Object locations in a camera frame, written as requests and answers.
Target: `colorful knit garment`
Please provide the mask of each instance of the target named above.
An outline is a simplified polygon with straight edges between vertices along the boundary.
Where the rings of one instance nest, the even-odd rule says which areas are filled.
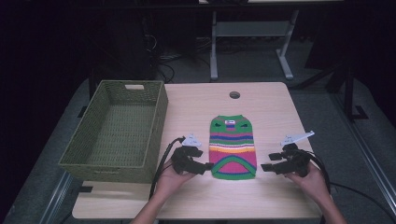
[[[241,180],[256,176],[257,160],[251,123],[242,115],[217,116],[210,123],[209,160],[212,175]]]

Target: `yellow stripe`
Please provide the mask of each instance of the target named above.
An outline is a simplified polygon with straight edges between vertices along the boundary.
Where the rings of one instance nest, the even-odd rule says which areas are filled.
[[[239,152],[254,151],[254,147],[243,147],[241,149],[232,149],[230,147],[209,147],[209,150],[211,150],[211,151],[219,151],[219,152],[239,153]]]

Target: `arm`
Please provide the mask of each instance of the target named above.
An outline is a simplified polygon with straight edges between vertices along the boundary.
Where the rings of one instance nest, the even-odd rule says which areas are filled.
[[[178,175],[171,166],[171,160],[163,165],[163,172],[158,180],[157,188],[153,196],[139,214],[137,214],[134,220],[132,220],[131,224],[152,224],[166,200],[180,189],[185,182],[195,177],[195,175],[191,173]]]
[[[286,174],[285,177],[297,184],[320,208],[328,224],[347,223],[332,197],[327,191],[327,187],[321,171],[311,162],[308,164],[308,175],[299,177],[296,174]]]

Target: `table top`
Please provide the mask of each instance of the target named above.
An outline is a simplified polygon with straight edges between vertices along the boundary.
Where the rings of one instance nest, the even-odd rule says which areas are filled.
[[[249,180],[216,179],[210,172],[187,182],[164,205],[159,219],[257,219],[320,217],[318,207],[283,175],[264,172],[274,163],[268,154],[280,152],[287,134],[306,133],[285,84],[279,82],[166,84],[169,98],[160,158],[167,146],[193,133],[208,162],[209,126],[218,116],[243,115],[252,124],[258,170]],[[238,99],[230,97],[237,91]],[[299,148],[312,151],[307,139]],[[134,218],[148,201],[149,184],[85,181],[89,193],[78,195],[75,218]]]

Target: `wicker basket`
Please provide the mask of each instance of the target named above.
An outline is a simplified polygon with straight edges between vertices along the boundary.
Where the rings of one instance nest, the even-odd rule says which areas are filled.
[[[150,183],[167,105],[161,81],[102,81],[59,165],[82,180]]]

